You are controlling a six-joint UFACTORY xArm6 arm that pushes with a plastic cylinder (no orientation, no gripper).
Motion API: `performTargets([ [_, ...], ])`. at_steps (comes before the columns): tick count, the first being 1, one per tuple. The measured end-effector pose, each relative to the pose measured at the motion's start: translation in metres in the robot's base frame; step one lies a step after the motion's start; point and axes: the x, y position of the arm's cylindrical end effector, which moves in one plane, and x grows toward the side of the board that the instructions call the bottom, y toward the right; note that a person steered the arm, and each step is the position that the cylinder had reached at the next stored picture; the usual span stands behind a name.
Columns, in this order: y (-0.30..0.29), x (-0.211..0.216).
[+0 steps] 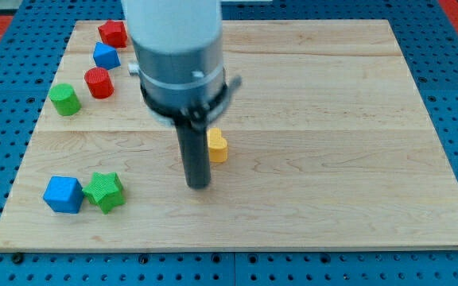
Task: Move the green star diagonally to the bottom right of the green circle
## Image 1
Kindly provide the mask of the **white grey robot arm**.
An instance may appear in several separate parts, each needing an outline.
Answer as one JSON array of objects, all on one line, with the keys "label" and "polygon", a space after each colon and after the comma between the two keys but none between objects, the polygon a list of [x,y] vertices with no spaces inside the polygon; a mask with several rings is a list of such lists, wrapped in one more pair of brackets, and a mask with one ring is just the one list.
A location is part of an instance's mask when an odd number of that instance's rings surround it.
[{"label": "white grey robot arm", "polygon": [[218,0],[125,0],[142,96],[154,113],[203,129],[227,108],[240,79],[225,80]]}]

